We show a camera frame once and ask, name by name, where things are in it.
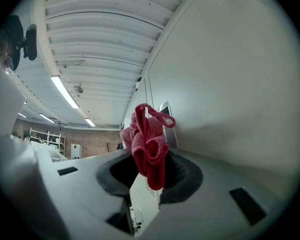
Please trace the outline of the white box with red diamond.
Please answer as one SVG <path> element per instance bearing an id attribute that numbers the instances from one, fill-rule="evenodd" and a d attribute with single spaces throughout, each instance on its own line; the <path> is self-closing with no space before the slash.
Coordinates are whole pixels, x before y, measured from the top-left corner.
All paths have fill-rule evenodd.
<path id="1" fill-rule="evenodd" d="M 70 157 L 71 159 L 82 158 L 82 146 L 80 144 L 71 144 Z"/>

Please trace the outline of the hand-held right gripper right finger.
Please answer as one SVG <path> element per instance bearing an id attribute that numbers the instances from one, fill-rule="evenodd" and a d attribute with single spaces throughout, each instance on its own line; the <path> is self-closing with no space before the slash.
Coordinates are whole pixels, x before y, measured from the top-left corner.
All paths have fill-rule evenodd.
<path id="1" fill-rule="evenodd" d="M 269 225 L 279 199 L 235 166 L 175 148 L 167 158 L 177 181 L 140 240 L 253 240 Z"/>

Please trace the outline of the white metal shelf rack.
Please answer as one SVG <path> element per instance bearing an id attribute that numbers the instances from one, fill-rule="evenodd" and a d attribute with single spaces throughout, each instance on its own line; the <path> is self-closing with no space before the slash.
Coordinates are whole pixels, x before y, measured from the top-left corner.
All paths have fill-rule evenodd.
<path id="1" fill-rule="evenodd" d="M 54 134 L 49 131 L 42 132 L 33 128 L 29 131 L 30 141 L 38 142 L 42 145 L 50 146 L 57 151 L 59 155 L 65 155 L 66 135 Z"/>

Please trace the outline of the grey metal locker door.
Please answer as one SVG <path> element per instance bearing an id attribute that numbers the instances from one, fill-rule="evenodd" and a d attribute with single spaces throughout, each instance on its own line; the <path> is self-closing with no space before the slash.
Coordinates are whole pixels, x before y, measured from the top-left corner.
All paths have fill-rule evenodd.
<path id="1" fill-rule="evenodd" d="M 178 147 L 286 199 L 300 180 L 300 37 L 275 0 L 194 0 L 149 71 Z"/>

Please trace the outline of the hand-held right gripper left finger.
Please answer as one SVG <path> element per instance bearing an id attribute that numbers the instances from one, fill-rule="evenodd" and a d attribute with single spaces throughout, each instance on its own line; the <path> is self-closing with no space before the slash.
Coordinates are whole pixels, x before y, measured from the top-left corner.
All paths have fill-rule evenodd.
<path id="1" fill-rule="evenodd" d="M 129 202 L 137 168 L 129 149 L 43 164 L 44 185 L 67 240 L 135 240 Z"/>

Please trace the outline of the red wiping cloth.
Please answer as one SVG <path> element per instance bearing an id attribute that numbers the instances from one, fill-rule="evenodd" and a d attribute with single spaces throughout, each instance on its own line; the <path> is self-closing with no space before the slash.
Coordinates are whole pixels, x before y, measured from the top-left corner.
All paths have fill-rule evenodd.
<path id="1" fill-rule="evenodd" d="M 138 172 L 154 191 L 162 189 L 165 184 L 165 159 L 169 145 L 163 127 L 173 128 L 175 125 L 176 120 L 172 116 L 142 103 L 135 107 L 129 127 L 120 132 L 123 144 L 131 149 Z"/>

